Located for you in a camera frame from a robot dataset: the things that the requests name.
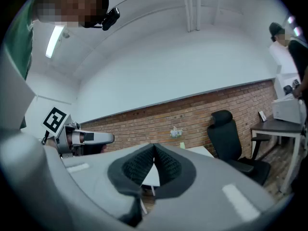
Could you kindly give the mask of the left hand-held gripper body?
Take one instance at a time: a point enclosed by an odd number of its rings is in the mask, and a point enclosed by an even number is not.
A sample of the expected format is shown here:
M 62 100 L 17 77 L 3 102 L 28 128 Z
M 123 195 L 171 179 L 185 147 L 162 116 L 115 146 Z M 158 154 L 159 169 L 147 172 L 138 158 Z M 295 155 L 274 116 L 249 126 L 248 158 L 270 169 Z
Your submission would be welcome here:
M 46 130 L 41 144 L 55 148 L 60 157 L 83 155 L 80 125 L 72 120 L 69 113 L 53 107 L 41 125 Z

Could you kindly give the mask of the long ceiling light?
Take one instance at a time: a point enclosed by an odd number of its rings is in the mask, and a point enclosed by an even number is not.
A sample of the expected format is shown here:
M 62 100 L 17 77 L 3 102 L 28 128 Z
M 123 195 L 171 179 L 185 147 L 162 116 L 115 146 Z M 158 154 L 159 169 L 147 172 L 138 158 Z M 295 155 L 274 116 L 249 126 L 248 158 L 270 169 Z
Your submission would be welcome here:
M 58 42 L 59 37 L 62 34 L 63 29 L 64 29 L 64 26 L 55 26 L 54 27 L 52 34 L 50 36 L 50 40 L 48 42 L 47 48 L 46 48 L 46 52 L 45 52 L 45 56 L 47 58 L 49 58 L 49 59 L 52 58 L 55 46 Z

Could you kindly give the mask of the person's green shirt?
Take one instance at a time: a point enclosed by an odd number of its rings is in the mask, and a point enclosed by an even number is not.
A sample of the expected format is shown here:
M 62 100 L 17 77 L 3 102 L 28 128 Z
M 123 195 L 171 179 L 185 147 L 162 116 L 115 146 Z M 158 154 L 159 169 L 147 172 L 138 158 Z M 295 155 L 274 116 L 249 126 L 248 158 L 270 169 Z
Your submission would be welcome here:
M 32 64 L 35 0 L 27 0 L 0 47 L 0 128 L 26 128 L 25 113 L 35 94 L 26 79 Z

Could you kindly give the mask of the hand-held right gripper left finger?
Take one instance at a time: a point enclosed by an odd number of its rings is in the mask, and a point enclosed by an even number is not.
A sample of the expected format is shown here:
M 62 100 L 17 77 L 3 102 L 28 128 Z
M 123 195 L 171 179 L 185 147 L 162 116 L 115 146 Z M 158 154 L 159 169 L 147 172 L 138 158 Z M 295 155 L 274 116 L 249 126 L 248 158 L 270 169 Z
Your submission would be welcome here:
M 135 227 L 142 221 L 141 185 L 154 164 L 151 144 L 63 159 L 81 190 L 116 219 Z

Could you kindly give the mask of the white ceiling pipe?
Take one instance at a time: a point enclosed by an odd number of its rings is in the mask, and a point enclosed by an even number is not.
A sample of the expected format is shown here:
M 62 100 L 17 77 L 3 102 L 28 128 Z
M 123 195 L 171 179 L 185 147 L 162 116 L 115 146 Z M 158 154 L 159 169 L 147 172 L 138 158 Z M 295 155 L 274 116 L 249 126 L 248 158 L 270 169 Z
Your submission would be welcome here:
M 201 30 L 201 0 L 196 0 L 195 5 L 195 30 Z
M 186 17 L 187 17 L 187 30 L 188 32 L 193 31 L 193 0 L 184 0 Z

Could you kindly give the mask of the dark desk white legs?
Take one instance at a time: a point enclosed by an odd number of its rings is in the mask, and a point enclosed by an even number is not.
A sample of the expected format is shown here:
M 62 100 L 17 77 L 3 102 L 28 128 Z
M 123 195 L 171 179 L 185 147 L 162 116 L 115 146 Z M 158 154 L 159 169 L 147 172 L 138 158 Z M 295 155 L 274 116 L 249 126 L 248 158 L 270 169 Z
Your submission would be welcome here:
M 295 167 L 299 160 L 299 149 L 302 138 L 304 137 L 304 156 L 308 155 L 308 128 L 305 124 L 297 124 L 283 120 L 274 119 L 270 116 L 267 121 L 256 124 L 251 128 L 252 136 L 270 135 L 278 137 L 288 137 L 295 140 L 291 162 L 286 177 L 280 187 L 280 192 L 286 193 L 295 176 Z

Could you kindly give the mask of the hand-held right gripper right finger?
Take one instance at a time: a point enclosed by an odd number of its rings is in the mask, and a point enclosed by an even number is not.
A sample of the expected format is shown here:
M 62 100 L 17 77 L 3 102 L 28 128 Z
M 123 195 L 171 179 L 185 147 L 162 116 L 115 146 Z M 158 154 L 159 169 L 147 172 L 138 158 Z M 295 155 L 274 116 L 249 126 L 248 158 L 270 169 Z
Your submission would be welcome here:
M 275 202 L 258 183 L 222 160 L 157 145 L 181 172 L 156 190 L 142 231 L 264 231 Z

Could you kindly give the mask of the white grey printer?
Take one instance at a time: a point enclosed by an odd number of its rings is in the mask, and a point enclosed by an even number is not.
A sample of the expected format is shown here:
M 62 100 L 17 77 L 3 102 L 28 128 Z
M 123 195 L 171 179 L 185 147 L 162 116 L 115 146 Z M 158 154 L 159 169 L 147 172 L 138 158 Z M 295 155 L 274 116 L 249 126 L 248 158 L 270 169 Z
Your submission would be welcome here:
M 278 120 L 303 125 L 306 119 L 306 107 L 302 100 L 292 93 L 272 102 L 273 117 Z

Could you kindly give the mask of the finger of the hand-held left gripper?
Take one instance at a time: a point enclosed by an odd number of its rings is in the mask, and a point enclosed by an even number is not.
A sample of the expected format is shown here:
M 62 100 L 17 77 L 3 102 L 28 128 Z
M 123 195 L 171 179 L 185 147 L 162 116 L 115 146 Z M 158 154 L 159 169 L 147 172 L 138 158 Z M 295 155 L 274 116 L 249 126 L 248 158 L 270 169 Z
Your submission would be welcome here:
M 112 133 L 91 132 L 74 130 L 72 132 L 72 146 L 75 145 L 98 145 L 113 143 L 115 137 Z

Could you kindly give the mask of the black office chair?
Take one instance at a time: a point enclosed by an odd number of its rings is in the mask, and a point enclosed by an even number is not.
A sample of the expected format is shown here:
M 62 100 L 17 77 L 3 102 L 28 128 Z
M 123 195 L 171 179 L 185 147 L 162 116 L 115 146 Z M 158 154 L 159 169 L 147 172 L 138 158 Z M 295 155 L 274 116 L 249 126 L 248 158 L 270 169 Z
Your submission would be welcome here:
M 260 134 L 252 137 L 251 141 L 256 143 L 252 158 L 241 158 L 242 146 L 231 112 L 228 110 L 216 111 L 212 113 L 212 117 L 213 123 L 207 128 L 207 133 L 218 158 L 258 184 L 264 185 L 270 172 L 270 164 L 257 160 L 256 156 L 260 144 L 269 141 L 270 136 Z

